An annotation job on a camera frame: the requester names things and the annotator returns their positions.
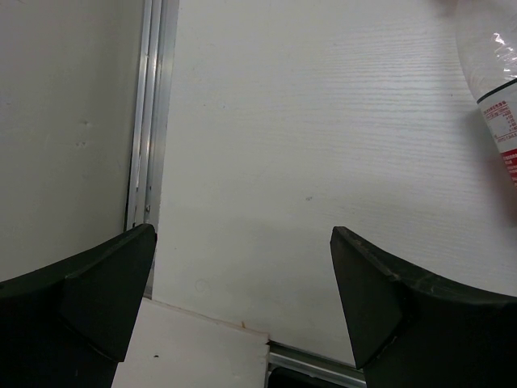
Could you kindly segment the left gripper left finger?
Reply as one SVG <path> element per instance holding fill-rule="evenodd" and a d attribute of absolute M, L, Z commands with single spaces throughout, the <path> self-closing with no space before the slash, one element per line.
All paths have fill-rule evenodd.
<path fill-rule="evenodd" d="M 150 224 L 1 283 L 3 387 L 110 387 L 153 264 Z"/>

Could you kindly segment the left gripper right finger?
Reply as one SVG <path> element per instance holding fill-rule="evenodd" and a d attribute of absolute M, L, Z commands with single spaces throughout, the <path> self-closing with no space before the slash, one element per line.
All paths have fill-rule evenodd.
<path fill-rule="evenodd" d="M 436 275 L 343 226 L 330 250 L 367 386 L 515 386 L 514 297 Z"/>

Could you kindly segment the red label plastic bottle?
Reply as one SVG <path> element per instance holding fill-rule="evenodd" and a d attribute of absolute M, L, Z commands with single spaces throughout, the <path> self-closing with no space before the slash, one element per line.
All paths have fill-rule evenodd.
<path fill-rule="evenodd" d="M 502 224 L 516 223 L 516 2 L 459 1 L 456 47 Z"/>

